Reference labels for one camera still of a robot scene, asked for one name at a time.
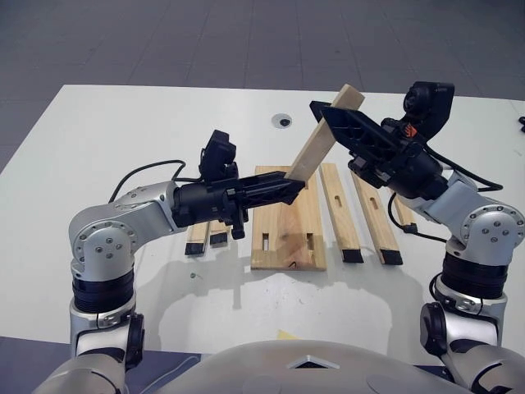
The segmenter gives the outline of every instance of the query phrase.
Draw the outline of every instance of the wooden plank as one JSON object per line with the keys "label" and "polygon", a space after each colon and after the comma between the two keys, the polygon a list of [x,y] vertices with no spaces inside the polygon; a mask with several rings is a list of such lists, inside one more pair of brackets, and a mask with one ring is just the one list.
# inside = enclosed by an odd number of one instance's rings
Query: wooden plank
{"label": "wooden plank", "polygon": [[209,222],[198,223],[189,228],[185,255],[193,256],[204,253],[206,250],[206,242],[208,240],[209,224]]}
{"label": "wooden plank", "polygon": [[414,230],[417,231],[418,225],[416,224],[416,219],[413,216],[412,209],[403,204],[398,195],[394,198],[394,205],[399,224],[401,226],[415,226]]}
{"label": "wooden plank", "polygon": [[[344,85],[331,104],[332,107],[359,109],[364,96],[354,87]],[[336,143],[324,119],[317,124],[308,141],[294,160],[285,178],[306,182],[313,175],[319,164]]]}
{"label": "wooden plank", "polygon": [[[290,167],[255,168],[256,174]],[[292,205],[253,210],[253,269],[326,270],[317,183],[312,176]]]}
{"label": "wooden plank", "polygon": [[213,247],[228,244],[228,227],[224,222],[213,220],[210,222],[210,245]]}
{"label": "wooden plank", "polygon": [[401,253],[377,190],[352,172],[368,230],[383,264],[401,265]]}
{"label": "wooden plank", "polygon": [[323,163],[319,167],[319,173],[341,257],[345,263],[362,263],[358,233],[355,231],[337,166],[334,163]]}

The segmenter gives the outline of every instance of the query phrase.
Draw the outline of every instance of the black cable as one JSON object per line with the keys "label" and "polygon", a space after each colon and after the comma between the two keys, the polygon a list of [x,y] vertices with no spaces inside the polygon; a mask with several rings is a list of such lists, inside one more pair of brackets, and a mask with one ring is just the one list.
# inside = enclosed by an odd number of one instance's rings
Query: black cable
{"label": "black cable", "polygon": [[182,171],[182,168],[186,167],[186,163],[183,162],[182,160],[165,160],[163,162],[151,163],[151,164],[147,164],[145,166],[136,168],[132,172],[129,172],[128,174],[126,174],[126,176],[124,176],[121,179],[121,181],[118,182],[118,185],[116,186],[115,190],[113,191],[112,196],[109,198],[108,203],[112,203],[113,201],[115,201],[116,195],[118,195],[118,192],[121,190],[122,186],[134,174],[136,174],[137,172],[141,172],[143,170],[147,170],[148,168],[151,168],[151,167],[163,166],[163,165],[166,165],[166,164],[180,164],[180,167],[177,169],[177,171],[175,172],[175,175],[173,176],[176,180],[178,180],[180,182],[194,182],[194,181],[199,181],[200,180],[200,178],[198,180],[195,180],[195,179],[192,179],[192,178],[176,178],[176,176],[179,175],[180,172]]}
{"label": "black cable", "polygon": [[410,226],[403,226],[402,224],[398,223],[394,218],[394,214],[392,213],[392,204],[394,203],[394,198],[396,195],[397,193],[392,193],[392,195],[390,196],[390,199],[388,200],[388,209],[387,209],[388,217],[390,218],[390,220],[394,223],[396,227],[403,230],[403,232],[406,234],[414,234],[415,236],[420,236],[421,238],[426,238],[428,240],[446,243],[446,239],[444,238],[440,238],[439,236],[429,236],[428,234],[423,234],[421,232],[412,230]]}
{"label": "black cable", "polygon": [[441,156],[439,153],[437,153],[430,146],[426,145],[425,146],[425,150],[432,157],[434,157],[435,159],[439,160],[440,162],[443,162],[443,163],[451,166],[457,172],[461,172],[462,174],[472,178],[474,181],[478,181],[479,183],[482,183],[483,185],[488,186],[488,187],[480,187],[479,189],[477,189],[477,191],[497,191],[497,190],[502,190],[503,189],[503,186],[500,185],[499,183],[488,181],[487,179],[481,178],[479,175],[476,175],[476,174],[470,172],[469,170],[466,170],[465,168],[461,167],[459,164],[454,163],[452,160],[450,160],[450,159],[448,159],[448,158],[446,158],[444,156]]}

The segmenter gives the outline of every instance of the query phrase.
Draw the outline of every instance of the floor tile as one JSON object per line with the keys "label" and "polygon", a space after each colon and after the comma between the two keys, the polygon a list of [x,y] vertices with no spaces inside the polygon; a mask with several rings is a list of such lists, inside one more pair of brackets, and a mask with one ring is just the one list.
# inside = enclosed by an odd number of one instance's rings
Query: floor tile
{"label": "floor tile", "polygon": [[418,80],[411,70],[359,70],[365,92],[406,93]]}
{"label": "floor tile", "polygon": [[303,89],[338,91],[344,84],[363,90],[359,73],[346,64],[303,65]]}
{"label": "floor tile", "polygon": [[247,89],[299,90],[301,86],[300,66],[249,66],[246,70]]}
{"label": "floor tile", "polygon": [[0,144],[19,145],[40,118],[49,101],[0,104]]}

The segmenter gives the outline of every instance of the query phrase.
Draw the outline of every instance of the black end cap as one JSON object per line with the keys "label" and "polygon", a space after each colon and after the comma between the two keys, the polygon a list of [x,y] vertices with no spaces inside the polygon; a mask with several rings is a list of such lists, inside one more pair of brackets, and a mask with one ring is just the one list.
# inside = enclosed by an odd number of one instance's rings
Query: black end cap
{"label": "black end cap", "polygon": [[219,245],[225,244],[228,242],[228,233],[219,232],[218,234],[213,234],[210,236],[210,245]]}
{"label": "black end cap", "polygon": [[343,249],[341,253],[344,263],[364,263],[361,249]]}
{"label": "black end cap", "polygon": [[398,250],[381,249],[381,255],[383,256],[383,262],[386,265],[403,265],[403,259]]}
{"label": "black end cap", "polygon": [[204,244],[187,243],[184,254],[186,256],[193,256],[194,254],[203,254]]}

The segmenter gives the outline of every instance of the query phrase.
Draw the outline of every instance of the light wood plank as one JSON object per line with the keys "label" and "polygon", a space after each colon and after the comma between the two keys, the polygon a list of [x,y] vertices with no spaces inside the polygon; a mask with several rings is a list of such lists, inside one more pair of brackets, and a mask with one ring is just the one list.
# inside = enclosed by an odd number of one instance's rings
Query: light wood plank
{"label": "light wood plank", "polygon": [[188,230],[185,255],[203,254],[208,241],[209,222],[197,223]]}
{"label": "light wood plank", "polygon": [[[332,107],[359,109],[364,96],[354,87],[344,85],[331,104]],[[285,178],[306,182],[313,175],[319,164],[326,157],[336,139],[324,118],[317,124],[308,141],[294,160]]]}
{"label": "light wood plank", "polygon": [[377,190],[352,172],[359,202],[367,220],[376,252],[383,264],[401,265],[401,253]]}
{"label": "light wood plank", "polygon": [[319,173],[341,257],[345,263],[362,263],[358,233],[355,231],[337,166],[334,163],[323,163],[319,167]]}
{"label": "light wood plank", "polygon": [[[257,166],[255,173],[289,169]],[[253,269],[326,269],[315,176],[308,180],[292,205],[271,204],[253,210],[251,266]]]}

